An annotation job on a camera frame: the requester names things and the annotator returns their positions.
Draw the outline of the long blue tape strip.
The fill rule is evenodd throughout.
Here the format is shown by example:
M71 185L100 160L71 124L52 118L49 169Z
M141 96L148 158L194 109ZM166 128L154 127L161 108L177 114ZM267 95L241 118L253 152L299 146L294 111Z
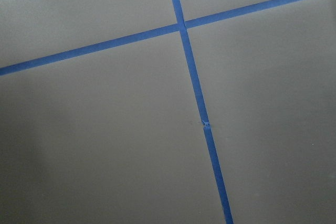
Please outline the long blue tape strip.
M197 67L192 51L191 41L189 38L186 21L184 19L183 9L181 0L172 0L175 17L177 20L178 30L180 33L180 38L182 41L182 46L184 49L185 59L188 66L191 83L197 103L198 112L200 115L201 123L203 126L203 132L206 140L206 145L211 159L212 169L214 177L216 180L216 186L220 198L220 203L223 210L223 215L226 223L233 223L233 216L230 209L230 204L227 196L227 191L225 187L225 182L222 174L221 165L219 163L219 158L217 154L217 149L215 146L215 141L212 132L212 126L210 124L205 100L203 97L203 91L201 83L199 81L199 76L197 72Z

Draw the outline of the crossing blue tape strip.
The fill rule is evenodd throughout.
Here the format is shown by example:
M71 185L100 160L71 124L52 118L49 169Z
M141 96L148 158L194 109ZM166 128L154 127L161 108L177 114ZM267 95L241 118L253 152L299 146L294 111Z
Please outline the crossing blue tape strip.
M260 3L256 3L256 4L244 6L244 7L226 10L224 12L220 12L216 14L206 15L203 17L187 20L184 22L184 24L187 29L190 29L190 28L218 22L221 20L226 20L226 19L230 19L233 17L238 17L238 16L242 16L245 14L258 12L261 10L270 9L270 8L274 8L274 7L281 6L281 5L287 5L287 4L299 2L299 1L303 1L303 0L268 0L268 1L260 2ZM147 30L147 31L132 34L132 35L127 35L124 37L120 37L120 38L116 38L116 39L112 39L108 41L103 41L97 44L88 45L88 46L72 49L69 51L64 51L64 52L60 52L57 54L16 63L16 64L6 66L6 67L1 67L1 75L4 76L4 75L11 74L14 72L36 68L36 67L40 67L40 66L47 65L50 63L63 61L63 60L67 60L70 58L75 58L75 57L87 55L90 53L94 53L94 52L98 52L98 51L102 51L106 49L111 49L114 47L119 47L122 45L131 44L137 41L142 41L142 40L146 40L146 39L153 38L153 37L163 36L166 34L179 31L179 27L180 26L178 24L159 27L156 29Z

